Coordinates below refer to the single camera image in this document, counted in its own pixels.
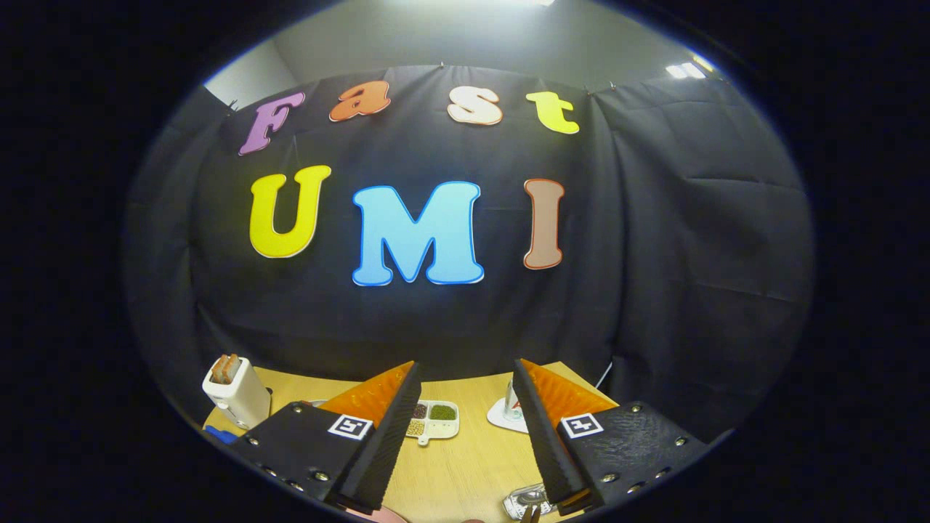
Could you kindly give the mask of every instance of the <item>black fabric backdrop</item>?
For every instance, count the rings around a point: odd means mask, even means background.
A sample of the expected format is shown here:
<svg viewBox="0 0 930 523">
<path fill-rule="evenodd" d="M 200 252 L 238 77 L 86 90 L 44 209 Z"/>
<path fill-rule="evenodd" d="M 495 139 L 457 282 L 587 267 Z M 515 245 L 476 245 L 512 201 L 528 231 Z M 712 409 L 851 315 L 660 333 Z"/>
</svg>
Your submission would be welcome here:
<svg viewBox="0 0 930 523">
<path fill-rule="evenodd" d="M 389 107 L 328 120 L 339 94 L 379 79 L 391 85 Z M 463 85 L 495 91 L 503 121 L 452 120 L 448 92 Z M 543 90 L 574 104 L 565 117 L 578 134 L 538 121 L 525 94 Z M 255 107 L 299 91 L 307 100 L 271 144 L 239 156 Z M 139 347 L 196 420 L 211 407 L 200 381 L 224 352 L 351 380 L 410 359 L 425 380 L 441 380 L 506 372 L 525 357 L 562 360 L 591 382 L 612 364 L 617 401 L 647 401 L 709 440 L 748 413 L 791 355 L 813 279 L 809 209 L 775 131 L 726 82 L 659 80 L 589 96 L 519 74 L 415 66 L 264 101 L 228 115 L 199 91 L 129 197 L 125 276 Z M 293 175 L 312 165 L 332 168 L 313 241 L 293 258 L 262 257 L 248 238 L 251 184 L 287 175 L 275 213 L 287 231 Z M 565 187 L 564 258 L 543 271 L 523 266 L 531 178 Z M 353 284 L 361 212 L 352 195 L 393 186 L 417 217 L 444 181 L 481 187 L 473 239 L 484 280 L 434 285 L 422 274 L 431 250 L 413 283 L 395 270 L 386 287 Z"/>
</svg>

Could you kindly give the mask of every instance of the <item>blue letter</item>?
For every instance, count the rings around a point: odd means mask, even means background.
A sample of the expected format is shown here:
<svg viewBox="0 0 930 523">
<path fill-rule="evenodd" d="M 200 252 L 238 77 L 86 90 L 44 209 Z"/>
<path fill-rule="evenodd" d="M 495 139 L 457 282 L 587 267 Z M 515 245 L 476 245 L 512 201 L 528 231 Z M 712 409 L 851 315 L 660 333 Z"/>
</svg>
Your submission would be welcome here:
<svg viewBox="0 0 930 523">
<path fill-rule="evenodd" d="M 430 245 L 434 248 L 428 280 L 439 285 L 481 281 L 485 269 L 474 259 L 472 241 L 472 205 L 479 195 L 481 188 L 474 183 L 440 183 L 413 221 L 393 187 L 380 185 L 355 193 L 352 201 L 362 209 L 362 266 L 352 273 L 352 281 L 364 287 L 391 283 L 384 245 L 407 283 L 417 279 Z"/>
</svg>

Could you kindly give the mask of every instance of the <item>green beans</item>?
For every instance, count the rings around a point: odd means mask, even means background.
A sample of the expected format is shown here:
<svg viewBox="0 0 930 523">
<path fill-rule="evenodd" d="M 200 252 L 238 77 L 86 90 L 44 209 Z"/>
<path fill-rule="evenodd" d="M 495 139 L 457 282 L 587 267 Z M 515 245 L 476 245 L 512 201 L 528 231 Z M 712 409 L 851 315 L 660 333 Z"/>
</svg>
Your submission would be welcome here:
<svg viewBox="0 0 930 523">
<path fill-rule="evenodd" d="M 455 420 L 456 412 L 446 405 L 433 405 L 430 409 L 431 420 Z"/>
</svg>

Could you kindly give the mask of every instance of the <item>yellow letter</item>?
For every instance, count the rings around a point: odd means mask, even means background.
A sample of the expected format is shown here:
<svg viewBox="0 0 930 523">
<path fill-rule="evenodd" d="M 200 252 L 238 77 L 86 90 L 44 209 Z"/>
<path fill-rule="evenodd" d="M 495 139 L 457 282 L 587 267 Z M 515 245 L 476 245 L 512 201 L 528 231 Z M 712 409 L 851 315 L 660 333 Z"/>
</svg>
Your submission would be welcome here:
<svg viewBox="0 0 930 523">
<path fill-rule="evenodd" d="M 449 91 L 449 99 L 452 103 L 446 110 L 457 122 L 493 126 L 504 117 L 503 111 L 494 104 L 499 102 L 500 98 L 491 89 L 456 87 Z"/>
<path fill-rule="evenodd" d="M 536 114 L 539 116 L 539 121 L 546 128 L 564 134 L 575 134 L 580 129 L 578 124 L 566 121 L 562 117 L 563 109 L 572 111 L 574 107 L 569 101 L 559 100 L 559 95 L 550 91 L 543 91 L 529 93 L 526 95 L 526 99 L 536 103 Z"/>
<path fill-rule="evenodd" d="M 287 177 L 272 174 L 255 180 L 252 184 L 252 217 L 248 224 L 248 237 L 252 247 L 266 258 L 290 258 L 304 250 L 316 231 L 316 212 L 320 203 L 320 188 L 323 180 L 332 172 L 327 166 L 303 168 L 294 175 L 300 184 L 297 200 L 297 221 L 289 233 L 274 230 L 274 203 L 278 189 L 284 186 Z"/>
</svg>

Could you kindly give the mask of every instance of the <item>table surface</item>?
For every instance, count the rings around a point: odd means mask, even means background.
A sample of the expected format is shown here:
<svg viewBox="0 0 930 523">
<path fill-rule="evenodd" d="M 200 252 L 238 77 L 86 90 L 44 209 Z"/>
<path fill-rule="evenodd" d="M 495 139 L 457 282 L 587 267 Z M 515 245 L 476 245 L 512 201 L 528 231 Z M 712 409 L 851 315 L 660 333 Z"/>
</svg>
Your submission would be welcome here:
<svg viewBox="0 0 930 523">
<path fill-rule="evenodd" d="M 543 367 L 578 383 L 607 400 L 609 397 L 584 381 L 562 362 Z M 272 412 L 292 401 L 313 401 L 336 396 L 357 382 L 324 380 L 274 370 L 255 368 L 262 384 L 273 390 Z M 485 523 L 512 521 L 504 511 L 504 498 L 516 489 L 542 482 L 529 435 L 498 427 L 487 420 L 487 412 L 507 392 L 511 373 L 423 382 L 420 398 L 451 401 L 458 405 L 458 435 L 431 439 L 420 447 L 414 437 L 405 437 L 384 506 L 409 523 L 461 523 L 481 519 Z M 244 430 L 213 409 L 204 425 L 241 436 Z M 542 523 L 572 516 L 552 511 Z"/>
</svg>

